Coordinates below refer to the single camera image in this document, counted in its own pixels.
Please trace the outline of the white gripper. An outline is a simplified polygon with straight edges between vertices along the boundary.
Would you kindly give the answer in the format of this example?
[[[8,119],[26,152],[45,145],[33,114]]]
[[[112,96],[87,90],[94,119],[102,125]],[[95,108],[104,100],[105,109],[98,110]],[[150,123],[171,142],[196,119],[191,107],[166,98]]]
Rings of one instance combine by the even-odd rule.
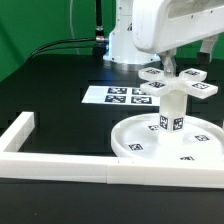
[[[159,53],[165,76],[176,75],[177,47],[202,40],[197,60],[209,64],[224,32],[224,0],[134,0],[134,45],[143,52]]]

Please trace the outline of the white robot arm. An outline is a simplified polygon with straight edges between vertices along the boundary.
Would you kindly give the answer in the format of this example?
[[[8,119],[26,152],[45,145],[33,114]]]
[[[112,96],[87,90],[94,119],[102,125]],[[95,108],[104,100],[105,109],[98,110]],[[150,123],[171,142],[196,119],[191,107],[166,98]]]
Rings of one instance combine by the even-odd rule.
[[[174,76],[176,49],[201,41],[198,59],[208,64],[224,32],[224,0],[116,0],[116,23],[105,62],[136,71],[161,60]]]

